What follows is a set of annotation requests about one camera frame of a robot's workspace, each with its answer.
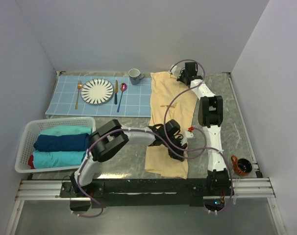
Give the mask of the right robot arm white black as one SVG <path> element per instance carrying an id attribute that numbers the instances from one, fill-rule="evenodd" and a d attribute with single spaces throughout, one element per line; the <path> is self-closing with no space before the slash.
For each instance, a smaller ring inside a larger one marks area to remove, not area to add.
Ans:
<path id="1" fill-rule="evenodd" d="M 207 87 L 205 75 L 198 75 L 200 65 L 196 61 L 184 62 L 177 80 L 189 87 L 199 99 L 198 122 L 205 133 L 208 152 L 206 189 L 211 195 L 217 195 L 230 187 L 228 164 L 223 157 L 221 141 L 223 98 Z"/>

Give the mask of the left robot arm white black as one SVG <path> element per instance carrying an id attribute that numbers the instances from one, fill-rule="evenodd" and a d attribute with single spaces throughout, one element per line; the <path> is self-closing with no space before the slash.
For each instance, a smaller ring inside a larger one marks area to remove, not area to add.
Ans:
<path id="1" fill-rule="evenodd" d="M 188 146 L 187 138 L 180 133 L 180 125 L 173 119 L 166 124 L 145 128 L 127 127 L 113 119 L 89 136 L 85 157 L 70 177 L 72 192 L 79 197 L 85 196 L 96 172 L 96 164 L 110 160 L 128 144 L 163 145 L 168 149 L 168 155 L 179 161 L 184 160 L 184 150 Z"/>

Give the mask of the cream yellow t shirt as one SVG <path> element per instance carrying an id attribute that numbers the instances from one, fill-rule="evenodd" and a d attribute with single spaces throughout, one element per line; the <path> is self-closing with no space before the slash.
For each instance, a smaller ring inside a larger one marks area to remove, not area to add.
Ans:
<path id="1" fill-rule="evenodd" d="M 150 74 L 151 82 L 151 119 L 150 126 L 164 122 L 165 111 L 169 108 L 166 121 L 174 119 L 185 131 L 192 125 L 197 96 L 193 91 L 182 94 L 173 104 L 170 102 L 176 95 L 187 89 L 187 86 L 176 80 L 169 72 L 156 72 Z M 179 177 L 186 179 L 188 175 L 188 161 L 180 162 L 172 159 L 168 148 L 160 145 L 147 147 L 145 171 L 156 173 L 162 177 Z"/>

